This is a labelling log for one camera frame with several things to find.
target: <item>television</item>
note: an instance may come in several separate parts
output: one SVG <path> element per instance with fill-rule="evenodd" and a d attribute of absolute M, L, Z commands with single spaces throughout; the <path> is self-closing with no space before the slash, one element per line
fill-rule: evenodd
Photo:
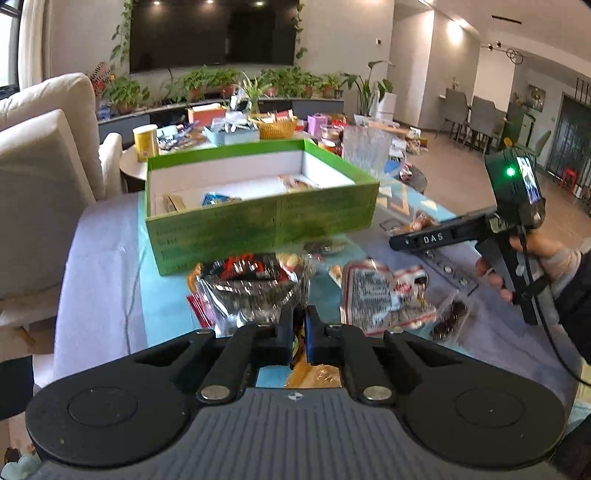
<path fill-rule="evenodd" d="M 224 64 L 293 65 L 297 0 L 136 0 L 131 73 Z"/>

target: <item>ceiling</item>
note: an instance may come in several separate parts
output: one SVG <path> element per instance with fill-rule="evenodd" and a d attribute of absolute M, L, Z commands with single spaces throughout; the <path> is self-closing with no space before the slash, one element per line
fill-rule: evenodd
<path fill-rule="evenodd" d="M 591 8 L 582 0 L 434 0 L 450 18 L 463 18 L 493 42 L 502 33 L 535 40 L 591 62 Z M 522 25 L 494 20 L 513 18 Z"/>

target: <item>pink box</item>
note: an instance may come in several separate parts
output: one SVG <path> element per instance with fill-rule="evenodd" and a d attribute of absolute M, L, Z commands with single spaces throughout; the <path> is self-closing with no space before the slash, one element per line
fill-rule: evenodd
<path fill-rule="evenodd" d="M 308 116 L 308 133 L 312 135 L 314 138 L 320 138 L 321 131 L 320 127 L 326 127 L 328 125 L 329 119 L 326 115 L 322 115 L 321 113 L 317 113 L 315 115 Z"/>

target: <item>hand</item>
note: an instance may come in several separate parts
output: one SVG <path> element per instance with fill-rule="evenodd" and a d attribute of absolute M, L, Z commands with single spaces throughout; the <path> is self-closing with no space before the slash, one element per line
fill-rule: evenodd
<path fill-rule="evenodd" d="M 509 242 L 514 250 L 517 250 L 518 252 L 523 251 L 519 237 L 512 236 L 509 239 Z M 568 264 L 565 265 L 564 262 L 548 262 L 550 258 L 555 256 L 556 253 L 563 248 L 564 245 L 561 242 L 550 240 L 537 230 L 533 230 L 527 235 L 528 254 L 535 255 L 539 258 L 542 268 L 552 282 L 564 275 L 568 269 Z M 476 276 L 483 277 L 490 269 L 491 266 L 483 258 L 476 262 Z M 513 300 L 513 292 L 510 292 L 505 288 L 503 277 L 495 273 L 494 270 L 488 275 L 488 283 L 500 291 L 501 298 L 505 300 L 505 302 L 510 303 Z"/>

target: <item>snack package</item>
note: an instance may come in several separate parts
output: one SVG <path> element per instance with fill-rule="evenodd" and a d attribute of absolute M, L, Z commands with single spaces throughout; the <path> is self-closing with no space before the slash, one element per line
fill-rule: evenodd
<path fill-rule="evenodd" d="M 456 291 L 437 309 L 437 320 L 433 323 L 428 338 L 448 347 L 459 345 L 469 315 L 468 299 L 460 291 Z"/>
<path fill-rule="evenodd" d="M 314 190 L 318 188 L 318 185 L 312 183 L 303 175 L 281 175 L 279 178 L 283 182 L 288 193 L 305 192 L 306 190 Z"/>
<path fill-rule="evenodd" d="M 435 220 L 431 215 L 423 210 L 416 210 L 414 212 L 413 221 L 406 224 L 400 225 L 398 219 L 386 220 L 380 223 L 380 226 L 388 236 L 403 235 L 404 233 L 418 232 L 424 228 L 439 225 L 438 221 Z"/>
<path fill-rule="evenodd" d="M 436 319 L 427 284 L 423 267 L 391 272 L 374 260 L 349 262 L 342 272 L 341 321 L 366 335 L 419 329 Z"/>
<path fill-rule="evenodd" d="M 291 371 L 285 382 L 286 388 L 339 388 L 342 387 L 340 372 L 332 365 L 316 365 L 313 367 L 302 355 L 300 361 Z"/>
<path fill-rule="evenodd" d="M 227 203 L 227 202 L 241 202 L 242 199 L 239 197 L 229 197 L 227 195 L 222 195 L 221 193 L 206 193 L 203 197 L 202 206 L 208 207 L 211 205 L 219 205 L 220 203 Z"/>
<path fill-rule="evenodd" d="M 232 335 L 247 323 L 275 323 L 285 305 L 305 306 L 312 271 L 295 254 L 247 254 L 197 264 L 187 297 L 203 328 Z"/>

